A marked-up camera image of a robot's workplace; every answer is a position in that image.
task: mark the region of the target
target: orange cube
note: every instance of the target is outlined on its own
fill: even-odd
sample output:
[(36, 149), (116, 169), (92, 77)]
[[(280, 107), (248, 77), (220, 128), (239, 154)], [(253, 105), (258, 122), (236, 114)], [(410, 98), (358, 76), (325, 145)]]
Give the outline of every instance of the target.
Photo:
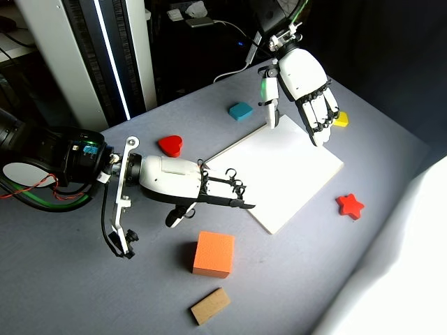
[(200, 232), (193, 274), (226, 278), (231, 273), (234, 248), (234, 236), (216, 232)]

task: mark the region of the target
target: red star-shaped block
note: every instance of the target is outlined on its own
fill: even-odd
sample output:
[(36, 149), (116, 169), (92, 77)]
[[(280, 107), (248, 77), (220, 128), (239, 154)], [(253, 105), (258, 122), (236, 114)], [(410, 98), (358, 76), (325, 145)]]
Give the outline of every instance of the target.
[(360, 218), (360, 210), (365, 207), (352, 193), (347, 197), (338, 197), (337, 203), (340, 205), (340, 214), (349, 215), (354, 220)]

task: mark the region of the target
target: green cable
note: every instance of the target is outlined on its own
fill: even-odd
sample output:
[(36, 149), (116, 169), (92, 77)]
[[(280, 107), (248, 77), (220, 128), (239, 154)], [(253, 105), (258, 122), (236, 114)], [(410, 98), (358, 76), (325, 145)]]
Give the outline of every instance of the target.
[[(2, 179), (2, 181), (11, 185), (16, 190), (22, 189), (22, 187), (20, 185), (17, 185), (16, 183), (14, 183), (12, 181), (6, 181), (4, 179)], [(38, 204), (41, 204), (42, 206), (46, 206), (46, 207), (53, 208), (53, 209), (68, 209), (68, 208), (76, 206), (80, 203), (83, 203), (85, 200), (87, 200), (89, 198), (89, 196), (85, 194), (81, 198), (79, 198), (76, 201), (71, 202), (69, 204), (52, 204), (51, 202), (45, 201), (44, 199), (40, 199), (37, 195), (34, 195), (33, 193), (31, 193), (29, 191), (24, 191), (24, 192), (21, 192), (20, 194), (27, 196), (28, 198), (34, 200), (35, 202), (37, 202)]]
[(304, 2), (304, 4), (301, 6), (301, 8), (299, 9), (299, 11), (295, 14), (295, 16), (292, 19), (292, 23), (295, 23), (296, 19), (298, 19), (298, 16), (300, 16), (301, 12), (303, 9), (305, 9), (305, 6), (307, 5), (307, 3), (309, 2), (309, 0), (306, 0)]

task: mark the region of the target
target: gray table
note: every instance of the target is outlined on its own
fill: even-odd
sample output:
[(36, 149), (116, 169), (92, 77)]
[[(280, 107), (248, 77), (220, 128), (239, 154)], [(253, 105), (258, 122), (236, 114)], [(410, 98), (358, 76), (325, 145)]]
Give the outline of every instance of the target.
[[(257, 106), (256, 68), (205, 87), (104, 132), (122, 151), (130, 135), (138, 151), (156, 154), (156, 140), (184, 139), (182, 158), (209, 158), (257, 129), (263, 113), (237, 123), (228, 108)], [(427, 147), (377, 109), (337, 84), (348, 128), (333, 128), (327, 148), (343, 169), (276, 235), (241, 209), (199, 204), (194, 219), (164, 225), (172, 205), (127, 190), (133, 206), (122, 224), (140, 241), (136, 256), (112, 256), (101, 237), (101, 199), (70, 214), (0, 201), (0, 327), (2, 334), (302, 334), (349, 277), (423, 159)], [(280, 109), (302, 125), (294, 104)], [(109, 212), (116, 184), (110, 189)], [(366, 207), (354, 222), (335, 198), (355, 193)], [(191, 274), (201, 230), (236, 237), (226, 279)], [(218, 287), (232, 303), (196, 326), (189, 307)]]

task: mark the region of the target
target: teal block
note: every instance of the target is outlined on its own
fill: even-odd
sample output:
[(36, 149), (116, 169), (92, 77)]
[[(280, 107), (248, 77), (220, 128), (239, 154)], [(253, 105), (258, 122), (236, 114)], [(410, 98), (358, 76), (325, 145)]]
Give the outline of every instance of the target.
[(228, 112), (232, 118), (236, 121), (242, 121), (251, 115), (253, 108), (251, 108), (246, 103), (238, 103), (232, 106)]

